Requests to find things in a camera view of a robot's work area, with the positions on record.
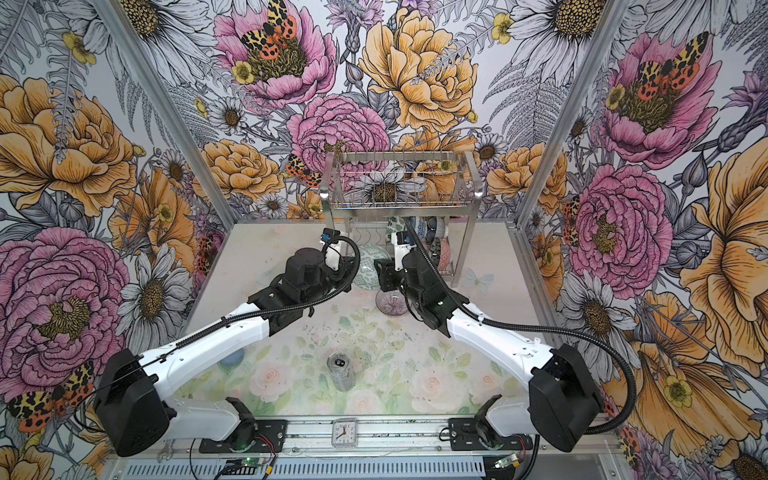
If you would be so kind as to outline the purple glass bowl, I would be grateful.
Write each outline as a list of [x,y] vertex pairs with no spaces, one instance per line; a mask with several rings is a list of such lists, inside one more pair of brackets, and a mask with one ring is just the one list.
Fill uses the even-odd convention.
[[397,290],[379,290],[375,296],[378,310],[389,317],[399,317],[408,313],[405,297]]

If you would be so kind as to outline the dark grey petal bowl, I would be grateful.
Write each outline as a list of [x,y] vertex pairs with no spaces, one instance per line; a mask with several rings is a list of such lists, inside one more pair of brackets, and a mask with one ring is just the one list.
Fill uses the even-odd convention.
[[432,216],[427,220],[428,232],[436,238],[446,238],[449,233],[444,217]]

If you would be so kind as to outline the green geometric pattern bowl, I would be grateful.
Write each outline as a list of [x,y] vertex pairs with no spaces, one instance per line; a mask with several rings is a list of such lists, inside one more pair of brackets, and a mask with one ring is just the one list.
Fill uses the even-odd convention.
[[375,267],[376,260],[389,260],[387,250],[378,245],[364,245],[360,247],[360,265],[353,283],[364,290],[376,291],[380,289],[378,273]]

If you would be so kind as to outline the blue floral bowl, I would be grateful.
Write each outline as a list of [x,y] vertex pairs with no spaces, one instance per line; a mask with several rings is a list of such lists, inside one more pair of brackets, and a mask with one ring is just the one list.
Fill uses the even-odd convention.
[[413,217],[412,225],[416,231],[416,235],[420,239],[424,239],[428,233],[428,221],[425,217]]

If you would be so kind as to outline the green leaf pattern bowl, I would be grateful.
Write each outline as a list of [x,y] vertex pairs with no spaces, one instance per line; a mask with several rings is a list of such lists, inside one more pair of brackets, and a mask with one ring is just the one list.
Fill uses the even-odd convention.
[[407,231],[407,220],[403,217],[391,216],[387,220],[386,235],[390,237],[392,234],[396,234],[402,231]]

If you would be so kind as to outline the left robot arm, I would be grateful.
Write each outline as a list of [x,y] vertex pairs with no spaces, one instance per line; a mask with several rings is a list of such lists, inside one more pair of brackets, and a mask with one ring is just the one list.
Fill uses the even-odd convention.
[[234,452],[258,440],[254,414],[228,397],[205,403],[176,398],[177,390],[201,372],[245,347],[266,340],[317,306],[350,291],[361,263],[335,237],[322,248],[297,250],[283,273],[251,294],[234,311],[166,345],[134,354],[123,349],[107,362],[93,408],[115,453],[131,457],[161,441],[210,440]]

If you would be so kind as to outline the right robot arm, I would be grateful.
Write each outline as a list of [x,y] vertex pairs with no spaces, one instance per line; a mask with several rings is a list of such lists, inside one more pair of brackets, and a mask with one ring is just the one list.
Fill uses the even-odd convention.
[[402,260],[374,263],[380,286],[398,290],[415,317],[446,337],[473,347],[525,388],[524,400],[492,395],[474,416],[481,444],[498,449],[517,435],[539,435],[563,452],[586,435],[604,404],[573,347],[551,347],[508,323],[493,325],[477,305],[451,289],[416,249]]

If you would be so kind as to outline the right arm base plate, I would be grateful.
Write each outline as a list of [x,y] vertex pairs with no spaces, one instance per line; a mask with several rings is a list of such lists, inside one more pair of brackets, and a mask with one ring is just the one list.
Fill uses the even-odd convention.
[[530,451],[533,438],[514,434],[502,437],[489,427],[478,427],[474,417],[452,417],[447,423],[447,441],[452,451]]

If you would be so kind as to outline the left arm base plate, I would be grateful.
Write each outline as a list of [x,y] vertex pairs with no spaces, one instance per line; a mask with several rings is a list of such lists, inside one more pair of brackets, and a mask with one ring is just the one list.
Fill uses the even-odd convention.
[[287,427],[282,419],[244,421],[223,440],[202,439],[197,449],[201,454],[280,453]]

